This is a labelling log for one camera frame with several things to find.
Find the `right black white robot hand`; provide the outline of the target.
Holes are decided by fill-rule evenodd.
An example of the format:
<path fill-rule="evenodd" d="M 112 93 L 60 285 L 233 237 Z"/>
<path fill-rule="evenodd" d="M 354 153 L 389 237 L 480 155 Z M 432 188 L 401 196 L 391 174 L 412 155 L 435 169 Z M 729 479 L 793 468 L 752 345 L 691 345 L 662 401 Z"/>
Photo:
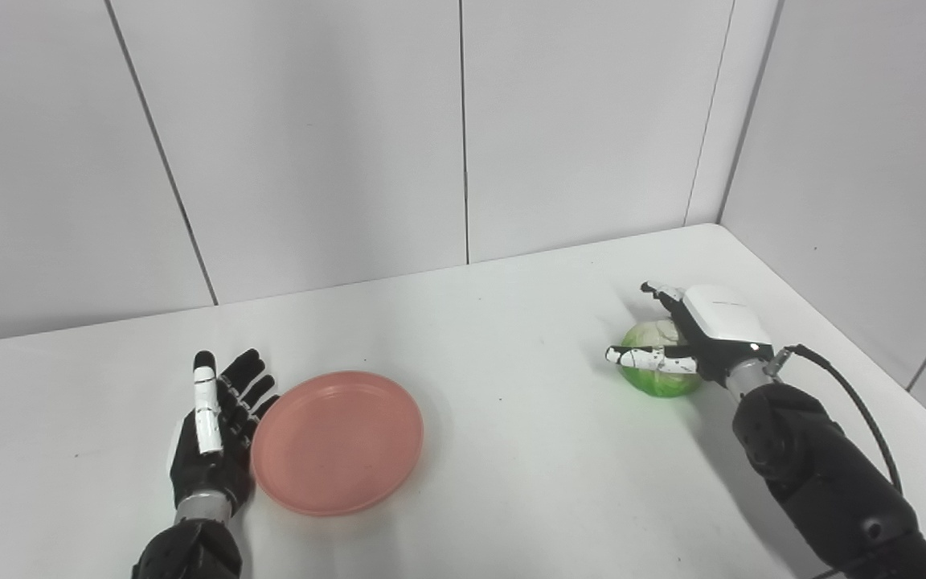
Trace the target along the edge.
<path fill-rule="evenodd" d="M 771 363 L 774 346 L 760 318 L 741 297 L 717 285 L 673 287 L 654 281 L 644 293 L 669 312 L 683 344 L 610 346 L 605 359 L 623 368 L 668 374 L 698 375 L 725 385 L 746 363 Z"/>

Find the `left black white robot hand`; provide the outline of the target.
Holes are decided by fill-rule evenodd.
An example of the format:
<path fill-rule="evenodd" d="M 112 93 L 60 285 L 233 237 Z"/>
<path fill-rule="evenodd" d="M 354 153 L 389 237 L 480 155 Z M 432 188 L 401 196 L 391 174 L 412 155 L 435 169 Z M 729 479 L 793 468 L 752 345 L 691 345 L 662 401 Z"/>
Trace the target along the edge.
<path fill-rule="evenodd" d="M 192 410 L 184 417 L 170 462 L 174 503 L 217 498 L 227 517 L 239 512 L 254 487 L 250 450 L 264 415 L 280 398 L 275 378 L 255 348 L 222 371 L 210 351 L 192 364 Z"/>

